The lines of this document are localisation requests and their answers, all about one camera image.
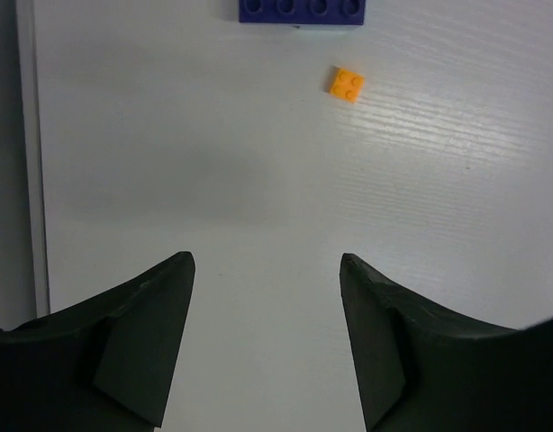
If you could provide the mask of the small yellow lego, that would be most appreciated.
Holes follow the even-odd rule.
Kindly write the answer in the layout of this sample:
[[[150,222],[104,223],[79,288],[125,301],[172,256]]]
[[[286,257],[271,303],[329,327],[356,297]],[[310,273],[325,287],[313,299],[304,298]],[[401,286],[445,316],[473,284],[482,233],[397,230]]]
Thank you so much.
[[[323,90],[344,102],[355,104],[366,79],[344,67],[331,66],[323,84]]]

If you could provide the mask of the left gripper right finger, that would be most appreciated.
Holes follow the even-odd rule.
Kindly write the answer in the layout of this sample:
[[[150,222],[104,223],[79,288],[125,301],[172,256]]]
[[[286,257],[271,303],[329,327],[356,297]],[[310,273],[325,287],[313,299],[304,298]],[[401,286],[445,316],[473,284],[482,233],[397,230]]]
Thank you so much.
[[[340,261],[340,296],[368,431],[377,431],[421,378],[412,336],[482,338],[503,326],[453,311],[386,277],[353,253]]]

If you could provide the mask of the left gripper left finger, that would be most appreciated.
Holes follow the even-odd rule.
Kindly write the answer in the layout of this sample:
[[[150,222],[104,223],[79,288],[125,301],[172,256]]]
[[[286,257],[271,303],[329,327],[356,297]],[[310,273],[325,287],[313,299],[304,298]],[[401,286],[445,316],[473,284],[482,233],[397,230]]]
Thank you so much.
[[[159,427],[195,279],[178,252],[108,291],[1,333],[4,427]]]

